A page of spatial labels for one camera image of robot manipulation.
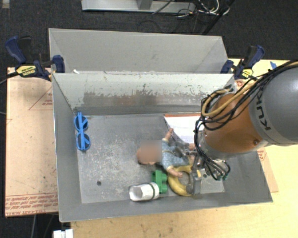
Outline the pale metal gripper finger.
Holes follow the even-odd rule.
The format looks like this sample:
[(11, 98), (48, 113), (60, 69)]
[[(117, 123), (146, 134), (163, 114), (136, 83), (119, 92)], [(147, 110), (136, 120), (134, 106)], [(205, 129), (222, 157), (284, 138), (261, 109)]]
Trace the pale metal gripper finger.
[(202, 178), (198, 173), (189, 174), (189, 183), (186, 185), (186, 192), (189, 195), (201, 194), (201, 182)]
[(187, 142), (175, 143), (175, 156), (184, 157), (195, 154), (195, 146)]

